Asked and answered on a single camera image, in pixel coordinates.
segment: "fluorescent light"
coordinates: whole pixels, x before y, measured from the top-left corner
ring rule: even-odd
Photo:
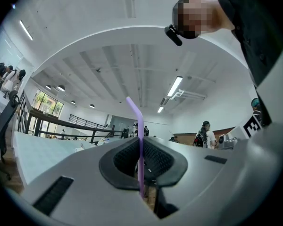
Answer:
[[[5,42],[8,44],[8,46],[11,48],[11,46],[9,45],[9,43],[5,40]]]
[[[28,32],[28,30],[25,28],[25,26],[24,26],[22,20],[20,20],[20,24],[21,24],[22,28],[24,29],[25,33],[28,35],[28,37],[29,37],[31,40],[33,40],[32,36],[31,36],[30,33]]]
[[[160,107],[157,111],[157,113],[161,113],[161,111],[163,110],[164,108],[163,107]]]
[[[171,87],[168,96],[172,96],[175,92],[175,90],[177,89],[177,87],[179,86],[180,82],[183,80],[183,78],[181,76],[177,76],[173,86]]]

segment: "window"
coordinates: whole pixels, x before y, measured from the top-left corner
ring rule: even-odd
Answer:
[[[38,90],[34,96],[32,106],[39,111],[43,111],[47,114],[59,117],[63,103],[55,100],[44,92]]]

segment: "black chair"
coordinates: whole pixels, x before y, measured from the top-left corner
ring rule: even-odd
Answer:
[[[9,103],[4,108],[0,115],[0,150],[1,150],[1,160],[5,163],[3,155],[6,153],[6,141],[5,132],[8,128],[10,120],[13,118],[16,109],[19,105],[19,97],[17,96],[17,91],[13,90],[9,94]]]

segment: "railing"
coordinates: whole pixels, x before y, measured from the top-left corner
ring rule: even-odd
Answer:
[[[76,125],[80,125],[80,126],[88,126],[88,127],[100,128],[100,129],[105,128],[105,126],[103,126],[103,125],[84,120],[84,119],[77,117],[75,115],[72,115],[72,114],[70,114],[69,121],[71,121],[72,123],[74,123]]]
[[[53,116],[49,116],[46,114],[43,114],[33,107],[31,107],[27,96],[23,92],[21,97],[20,97],[20,107],[19,107],[19,113],[17,116],[17,130],[22,133],[28,134],[29,132],[32,132],[34,136],[39,137],[41,133],[44,134],[50,134],[54,136],[63,136],[63,137],[91,137],[91,143],[93,143],[95,137],[120,137],[122,131],[115,131],[114,126],[112,130],[105,130],[101,128],[93,128],[85,125],[79,125],[79,124],[73,124],[67,121],[62,121],[59,120]],[[35,125],[34,125],[34,130],[30,130],[30,124],[32,122],[32,118],[35,118]],[[66,134],[60,134],[60,133],[55,133],[55,132],[49,132],[49,131],[43,131],[40,129],[41,124],[47,121],[48,123],[53,123],[56,125],[64,126],[64,127],[70,127],[74,129],[83,129],[83,130],[89,130],[92,131],[92,135],[66,135]],[[96,136],[96,132],[108,132],[107,135],[102,135],[102,136]]]

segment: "camera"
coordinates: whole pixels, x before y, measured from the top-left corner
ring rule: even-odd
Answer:
[[[177,46],[182,46],[183,42],[177,36],[177,33],[173,25],[165,27],[165,33]]]

